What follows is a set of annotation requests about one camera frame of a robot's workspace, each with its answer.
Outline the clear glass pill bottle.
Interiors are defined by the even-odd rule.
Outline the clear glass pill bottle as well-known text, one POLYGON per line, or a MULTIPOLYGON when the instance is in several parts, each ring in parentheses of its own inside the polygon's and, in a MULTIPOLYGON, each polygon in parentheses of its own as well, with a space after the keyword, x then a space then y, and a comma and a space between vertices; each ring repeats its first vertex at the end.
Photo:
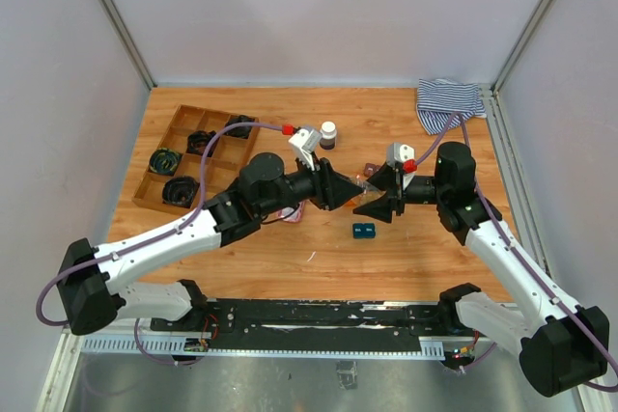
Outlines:
POLYGON ((357 197, 357 203, 359 205, 377 200, 384 194, 384 191, 377 189, 366 179, 356 178, 355 183, 362 188, 361 194, 357 197))

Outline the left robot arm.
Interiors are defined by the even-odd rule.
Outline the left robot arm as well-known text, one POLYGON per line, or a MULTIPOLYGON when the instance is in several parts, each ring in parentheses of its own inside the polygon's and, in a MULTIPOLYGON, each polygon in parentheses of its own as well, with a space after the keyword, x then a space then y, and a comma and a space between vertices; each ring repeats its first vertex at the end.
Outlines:
POLYGON ((188 281, 146 284, 141 277, 182 258, 217 250, 257 232, 265 217, 308 201, 333 210, 362 189, 336 172, 330 162, 303 163, 285 171, 271 152, 255 155, 229 187, 196 210, 153 230, 124 240, 93 245, 81 238, 69 245, 56 285, 77 336, 97 332, 117 319, 160 318, 183 329, 200 328, 207 307, 197 286, 188 281))

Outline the orange pill box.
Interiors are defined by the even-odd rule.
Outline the orange pill box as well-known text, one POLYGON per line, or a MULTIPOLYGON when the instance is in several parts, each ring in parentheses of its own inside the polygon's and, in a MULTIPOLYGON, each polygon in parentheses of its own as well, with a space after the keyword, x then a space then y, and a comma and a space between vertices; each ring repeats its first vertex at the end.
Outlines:
POLYGON ((361 204, 362 197, 356 196, 346 202, 346 206, 357 207, 361 204))

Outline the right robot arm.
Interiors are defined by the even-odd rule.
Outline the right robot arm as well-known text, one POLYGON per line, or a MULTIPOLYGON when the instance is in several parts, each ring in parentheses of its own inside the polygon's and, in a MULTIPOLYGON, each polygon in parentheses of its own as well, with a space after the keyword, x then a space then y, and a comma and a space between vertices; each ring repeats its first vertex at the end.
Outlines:
POLYGON ((440 295, 439 327, 488 337, 518 359, 528 383, 545 397, 579 385, 600 390, 597 378, 616 365, 607 316, 597 306, 583 307, 527 254, 481 192, 469 146, 442 143, 434 174, 420 176, 417 168, 412 147, 392 144, 368 180, 382 196, 355 213, 389 223, 406 205, 434 205, 444 229, 487 265, 517 305, 510 310, 472 284, 459 285, 440 295))

